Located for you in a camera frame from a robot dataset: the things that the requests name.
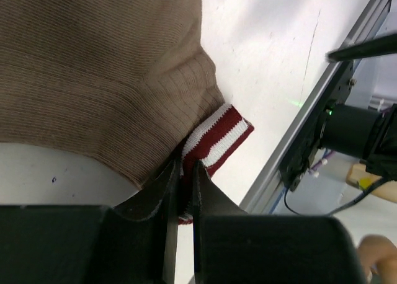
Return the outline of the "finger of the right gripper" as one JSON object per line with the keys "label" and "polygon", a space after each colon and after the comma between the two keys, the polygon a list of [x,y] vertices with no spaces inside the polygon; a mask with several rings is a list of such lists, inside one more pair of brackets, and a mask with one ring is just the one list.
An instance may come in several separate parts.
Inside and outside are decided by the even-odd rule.
{"label": "finger of the right gripper", "polygon": [[389,33],[369,41],[330,51],[326,57],[329,62],[335,63],[396,54],[396,38],[396,33]]}

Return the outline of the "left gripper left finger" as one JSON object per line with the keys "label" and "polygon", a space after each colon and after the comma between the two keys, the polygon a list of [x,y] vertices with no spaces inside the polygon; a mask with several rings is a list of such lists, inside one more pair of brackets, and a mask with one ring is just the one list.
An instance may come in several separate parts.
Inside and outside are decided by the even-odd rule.
{"label": "left gripper left finger", "polygon": [[2,206],[2,283],[173,283],[180,160],[107,206]]}

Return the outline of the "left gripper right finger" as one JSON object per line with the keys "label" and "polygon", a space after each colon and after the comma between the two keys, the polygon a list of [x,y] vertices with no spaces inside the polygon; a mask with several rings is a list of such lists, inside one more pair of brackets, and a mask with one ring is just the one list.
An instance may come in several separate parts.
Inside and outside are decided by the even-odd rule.
{"label": "left gripper right finger", "polygon": [[192,173],[197,283],[365,283],[352,240],[327,216],[251,215],[196,162]]}

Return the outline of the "brown sock with striped cuff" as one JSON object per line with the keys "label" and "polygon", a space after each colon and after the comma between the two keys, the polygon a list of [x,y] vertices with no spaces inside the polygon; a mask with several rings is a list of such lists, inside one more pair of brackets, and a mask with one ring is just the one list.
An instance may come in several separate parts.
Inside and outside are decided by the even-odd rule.
{"label": "brown sock with striped cuff", "polygon": [[1,141],[93,158],[143,188],[180,157],[213,175],[252,133],[201,46],[202,0],[1,0]]}

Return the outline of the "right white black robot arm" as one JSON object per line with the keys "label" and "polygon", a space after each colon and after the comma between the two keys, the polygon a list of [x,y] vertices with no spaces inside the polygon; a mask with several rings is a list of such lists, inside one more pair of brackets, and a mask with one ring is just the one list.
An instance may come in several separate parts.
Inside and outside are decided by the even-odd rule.
{"label": "right white black robot arm", "polygon": [[[396,53],[396,34],[330,51],[328,61],[352,61]],[[326,115],[320,143],[324,148],[362,160],[366,171],[396,180],[396,104],[382,113],[344,104]]]}

